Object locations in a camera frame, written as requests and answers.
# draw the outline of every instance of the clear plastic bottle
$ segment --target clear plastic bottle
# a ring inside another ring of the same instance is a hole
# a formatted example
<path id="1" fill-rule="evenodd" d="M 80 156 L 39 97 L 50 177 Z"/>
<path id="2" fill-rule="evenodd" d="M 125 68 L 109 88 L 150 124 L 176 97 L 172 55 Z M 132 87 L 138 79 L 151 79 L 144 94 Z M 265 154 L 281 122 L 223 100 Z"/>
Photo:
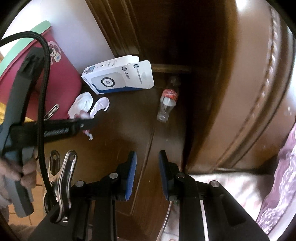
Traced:
<path id="1" fill-rule="evenodd" d="M 167 122 L 170 112 L 177 104 L 180 84 L 178 76 L 171 76 L 169 78 L 169 83 L 160 98 L 160 106 L 157 114 L 159 121 Z"/>

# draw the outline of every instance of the coca-cola label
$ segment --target coca-cola label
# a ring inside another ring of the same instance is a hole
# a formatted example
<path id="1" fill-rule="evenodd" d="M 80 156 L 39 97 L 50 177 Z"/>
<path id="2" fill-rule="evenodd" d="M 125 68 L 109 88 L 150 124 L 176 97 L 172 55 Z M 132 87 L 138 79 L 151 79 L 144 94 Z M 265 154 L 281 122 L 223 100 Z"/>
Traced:
<path id="1" fill-rule="evenodd" d="M 173 89 L 164 89 L 162 97 L 168 97 L 168 98 L 177 102 L 178 93 Z"/>

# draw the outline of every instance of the pink trash can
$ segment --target pink trash can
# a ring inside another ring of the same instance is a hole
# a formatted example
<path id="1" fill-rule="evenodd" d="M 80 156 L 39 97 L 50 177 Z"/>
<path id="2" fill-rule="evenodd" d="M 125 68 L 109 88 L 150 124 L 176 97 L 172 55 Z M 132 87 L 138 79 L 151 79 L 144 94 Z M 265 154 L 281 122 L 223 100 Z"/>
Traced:
<path id="1" fill-rule="evenodd" d="M 32 31 L 41 34 L 52 49 L 45 111 L 48 112 L 55 104 L 59 104 L 59 110 L 51 119 L 68 119 L 67 112 L 79 95 L 82 82 L 80 74 L 53 38 L 51 28 L 50 23 L 44 21 L 32 29 Z M 35 39 L 20 39 L 0 63 L 0 102 L 3 104 L 7 104 L 16 73 L 32 46 L 41 47 L 40 43 Z M 31 94 L 26 113 L 26 117 L 32 120 L 37 120 L 38 98 L 42 79 L 43 74 L 41 74 L 35 90 Z"/>

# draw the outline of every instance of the black cable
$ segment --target black cable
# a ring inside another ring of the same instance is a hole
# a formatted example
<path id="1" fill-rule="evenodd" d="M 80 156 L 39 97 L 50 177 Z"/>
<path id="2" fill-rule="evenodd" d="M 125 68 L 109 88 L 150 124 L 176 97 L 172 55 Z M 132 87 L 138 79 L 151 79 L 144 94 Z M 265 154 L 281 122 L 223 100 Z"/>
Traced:
<path id="1" fill-rule="evenodd" d="M 37 144 L 38 144 L 38 157 L 39 157 L 39 165 L 40 165 L 40 171 L 42 175 L 42 179 L 46 188 L 47 193 L 50 195 L 51 200 L 55 202 L 54 193 L 52 191 L 47 170 L 46 170 L 46 163 L 45 163 L 45 156 L 44 156 L 44 106 L 45 106 L 45 95 L 46 95 L 46 89 L 47 89 L 47 83 L 49 79 L 49 71 L 50 71 L 50 52 L 49 47 L 47 44 L 47 41 L 44 39 L 44 37 L 36 32 L 32 31 L 26 31 L 21 32 L 17 34 L 13 34 L 11 36 L 8 36 L 0 41 L 0 47 L 3 45 L 17 40 L 21 38 L 33 38 L 36 39 L 42 46 L 44 51 L 44 76 L 43 81 L 41 85 L 41 92 L 39 95 L 39 104 L 38 104 L 38 119 L 37 119 Z"/>

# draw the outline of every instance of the metal screw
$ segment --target metal screw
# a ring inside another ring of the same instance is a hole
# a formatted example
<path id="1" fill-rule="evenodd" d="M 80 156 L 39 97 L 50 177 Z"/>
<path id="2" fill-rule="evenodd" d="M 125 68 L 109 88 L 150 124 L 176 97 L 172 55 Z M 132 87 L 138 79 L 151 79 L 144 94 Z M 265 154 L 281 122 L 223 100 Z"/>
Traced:
<path id="1" fill-rule="evenodd" d="M 111 179 L 116 179 L 116 178 L 118 178 L 118 174 L 117 174 L 116 172 L 112 172 L 112 173 L 109 175 L 109 177 L 110 177 Z"/>
<path id="2" fill-rule="evenodd" d="M 75 186 L 78 187 L 78 188 L 82 187 L 83 185 L 84 185 L 84 182 L 83 181 L 77 181 L 75 183 Z"/>
<path id="3" fill-rule="evenodd" d="M 185 174 L 183 172 L 179 172 L 177 174 L 177 178 L 184 178 L 185 177 Z"/>
<path id="4" fill-rule="evenodd" d="M 211 186 L 217 188 L 218 186 L 220 186 L 220 183 L 217 181 L 212 181 Z"/>

